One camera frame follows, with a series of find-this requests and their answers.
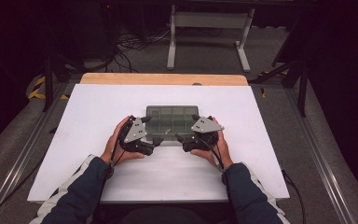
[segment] yellow and black striped tape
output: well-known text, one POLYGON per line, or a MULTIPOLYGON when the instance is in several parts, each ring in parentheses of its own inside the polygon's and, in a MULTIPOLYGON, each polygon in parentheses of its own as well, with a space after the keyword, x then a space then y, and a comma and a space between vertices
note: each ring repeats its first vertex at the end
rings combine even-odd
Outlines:
MULTIPOLYGON (((28 95, 28 99, 37 98, 37 99, 46 99, 46 94, 37 93, 45 82, 45 76, 41 75, 40 78, 34 84, 34 88, 32 89, 31 93, 28 95)), ((68 100, 71 97, 71 94, 64 94, 61 96, 62 100, 68 100)))

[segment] forearm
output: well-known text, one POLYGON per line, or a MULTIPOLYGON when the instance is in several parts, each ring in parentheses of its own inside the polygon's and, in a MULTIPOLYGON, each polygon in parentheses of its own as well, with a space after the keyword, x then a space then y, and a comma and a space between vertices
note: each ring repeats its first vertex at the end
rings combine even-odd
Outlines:
POLYGON ((222 177, 239 223, 289 223, 275 199, 244 164, 232 164, 222 177))
POLYGON ((77 172, 42 204, 37 218, 31 223, 85 223, 99 202, 106 168, 103 160, 89 156, 77 172))

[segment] metal bar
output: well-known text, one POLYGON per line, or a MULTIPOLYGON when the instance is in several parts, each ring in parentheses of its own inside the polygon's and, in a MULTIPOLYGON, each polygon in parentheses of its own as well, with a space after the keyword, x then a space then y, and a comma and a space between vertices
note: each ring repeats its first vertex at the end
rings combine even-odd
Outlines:
POLYGON ((306 135, 308 144, 310 146, 310 154, 315 162, 315 165, 319 171, 319 174, 324 182, 327 193, 330 196, 331 202, 336 209, 338 218, 341 223, 356 223, 351 211, 349 210, 345 198, 342 195, 342 191, 339 188, 338 182, 327 163, 324 155, 322 154, 318 143, 316 142, 315 136, 310 129, 310 124, 307 119, 301 117, 301 114, 297 109, 296 95, 292 89, 285 89, 286 96, 289 99, 292 109, 295 111, 298 123, 301 126, 303 133, 306 135))
POLYGON ((57 105, 58 101, 60 100, 60 96, 63 95, 66 88, 66 84, 60 83, 58 89, 54 94, 54 99, 51 106, 49 107, 48 111, 44 112, 39 120, 37 121, 30 137, 28 138, 27 142, 25 143, 24 148, 22 149, 19 157, 17 158, 16 162, 7 173, 7 177, 5 179, 4 184, 0 188, 0 202, 2 202, 6 196, 16 187, 17 182, 19 181, 22 172, 25 169, 25 166, 28 163, 31 155, 34 152, 35 146, 37 141, 40 137, 40 134, 45 127, 52 111, 54 111, 55 106, 57 105))

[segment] desk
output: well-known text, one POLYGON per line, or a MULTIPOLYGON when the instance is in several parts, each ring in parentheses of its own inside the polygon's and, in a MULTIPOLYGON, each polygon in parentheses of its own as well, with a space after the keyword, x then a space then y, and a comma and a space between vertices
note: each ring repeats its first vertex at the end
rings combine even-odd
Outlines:
MULTIPOLYGON (((102 153, 122 118, 144 116, 147 105, 197 105, 200 115, 216 116, 226 127, 232 159, 246 162, 273 196, 288 198, 252 89, 246 85, 245 77, 232 75, 84 75, 71 95, 28 201, 48 199, 89 154, 102 153), (194 82, 203 86, 186 85, 194 82)), ((226 201, 219 172, 180 147, 156 147, 150 157, 119 165, 102 196, 103 203, 226 201)))

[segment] blue jacket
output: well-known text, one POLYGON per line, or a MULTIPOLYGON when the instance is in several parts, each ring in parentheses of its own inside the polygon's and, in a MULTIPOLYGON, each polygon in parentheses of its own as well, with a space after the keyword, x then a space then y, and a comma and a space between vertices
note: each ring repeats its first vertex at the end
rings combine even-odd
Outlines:
MULTIPOLYGON (((88 156, 76 173, 45 201, 30 224, 86 223, 100 200, 106 163, 88 156)), ((266 193, 243 164, 232 164, 222 174, 227 195, 239 223, 289 223, 275 199, 266 193)))

